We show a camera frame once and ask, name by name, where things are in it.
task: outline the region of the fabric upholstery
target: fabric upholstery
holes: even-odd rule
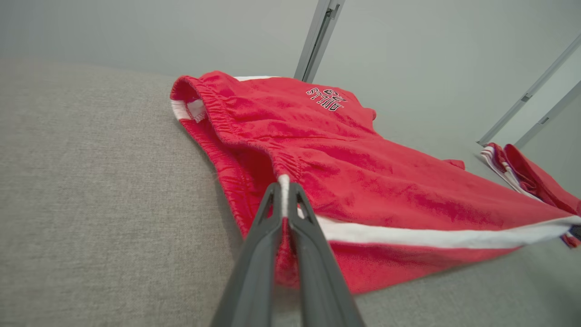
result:
[[[0,325],[206,326],[242,238],[168,106],[176,76],[35,59],[0,72]],[[382,115],[384,137],[502,183],[474,140]],[[356,301],[368,326],[574,326],[580,268],[555,239]],[[298,293],[275,299],[274,326],[299,326]]]

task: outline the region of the gray wall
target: gray wall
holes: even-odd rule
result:
[[[581,94],[545,124],[522,152],[565,190],[581,198]]]
[[[376,109],[380,134],[397,117],[476,141],[580,31],[579,0],[346,0],[314,82]]]
[[[317,0],[2,0],[0,56],[293,76]]]

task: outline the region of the red fabric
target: red fabric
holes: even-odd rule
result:
[[[494,155],[494,160],[492,163],[494,164],[494,166],[496,168],[498,168],[501,172],[507,171],[506,166],[511,167],[512,171],[515,173],[516,177],[518,178],[519,186],[523,190],[534,195],[535,194],[535,192],[534,192],[535,182],[530,180],[530,178],[528,178],[527,175],[523,175],[522,172],[515,170],[514,167],[511,166],[510,162],[507,159],[507,154],[505,153],[503,148],[496,143],[489,143],[486,146],[494,148],[494,151],[492,151],[493,155]]]
[[[580,199],[565,191],[548,173],[528,160],[514,145],[507,144],[504,151],[519,178],[526,180],[525,190],[545,203],[571,214],[581,215]]]
[[[336,87],[287,78],[240,82],[212,72],[180,77],[171,99],[205,104],[206,119],[180,121],[216,166],[244,237],[267,186],[284,174],[303,186],[317,215],[370,226],[496,231],[568,216],[383,139],[373,130],[375,111]],[[331,247],[355,293],[513,250],[338,241]],[[286,226],[276,279],[298,283]]]
[[[576,248],[576,247],[581,246],[581,240],[577,239],[573,235],[563,235],[563,236],[561,236],[561,239],[570,248]]]
[[[447,162],[450,165],[456,166],[462,170],[466,170],[466,165],[464,164],[464,161],[462,160],[456,160],[456,159],[445,159],[442,160],[444,162]]]

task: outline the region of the white stripe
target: white stripe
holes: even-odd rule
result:
[[[288,213],[288,175],[278,178],[282,189],[283,216]],[[370,226],[341,222],[317,216],[328,241],[357,244],[392,244],[434,248],[515,248],[550,240],[566,233],[572,225],[580,225],[581,217],[569,216],[505,230],[433,230]]]
[[[278,77],[278,76],[239,76],[239,77],[234,77],[234,78],[239,80],[239,81],[248,81],[248,80],[270,79],[272,77]]]
[[[282,216],[288,217],[289,213],[289,185],[291,183],[289,175],[280,175],[278,177],[278,183],[281,185],[281,196],[282,196]]]
[[[493,147],[485,147],[484,150],[482,150],[480,152],[480,155],[482,158],[484,158],[484,160],[486,161],[488,166],[497,175],[499,175],[500,178],[502,178],[505,182],[507,182],[507,184],[510,185],[515,191],[517,191],[518,193],[524,194],[524,195],[528,196],[529,198],[534,198],[535,200],[541,201],[539,198],[537,198],[533,194],[528,193],[526,190],[521,188],[521,184],[518,181],[518,177],[515,175],[515,173],[512,170],[512,167],[510,167],[508,165],[508,163],[503,162],[503,165],[507,170],[506,172],[501,171],[500,169],[498,169],[494,165],[494,152],[495,152],[495,150]]]
[[[185,103],[183,101],[171,100],[171,108],[174,111],[174,115],[178,120],[180,120],[180,119],[191,120],[192,119],[189,116],[188,108],[185,106]]]

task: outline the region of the metal frame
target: metal frame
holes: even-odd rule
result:
[[[559,113],[559,104],[564,103],[564,98],[580,81],[581,47],[577,47],[539,88],[535,96],[492,137],[492,142],[520,147],[525,145],[530,137]]]
[[[557,58],[557,60],[541,75],[541,77],[531,86],[523,96],[504,114],[504,116],[494,126],[477,141],[478,144],[485,146],[492,138],[513,118],[517,112],[525,105],[527,101],[545,84],[549,78],[561,67],[561,65],[570,57],[570,55],[581,44],[581,34],[569,45],[569,47]]]
[[[319,0],[300,54],[295,78],[312,83],[345,0]]]
[[[535,136],[539,130],[541,130],[545,123],[549,121],[551,118],[555,118],[565,107],[567,107],[576,97],[581,95],[581,81],[577,83],[577,85],[571,89],[563,99],[559,101],[545,117],[543,117],[538,123],[536,123],[529,131],[525,133],[515,144],[517,148],[522,148],[528,141],[530,141],[533,136]]]

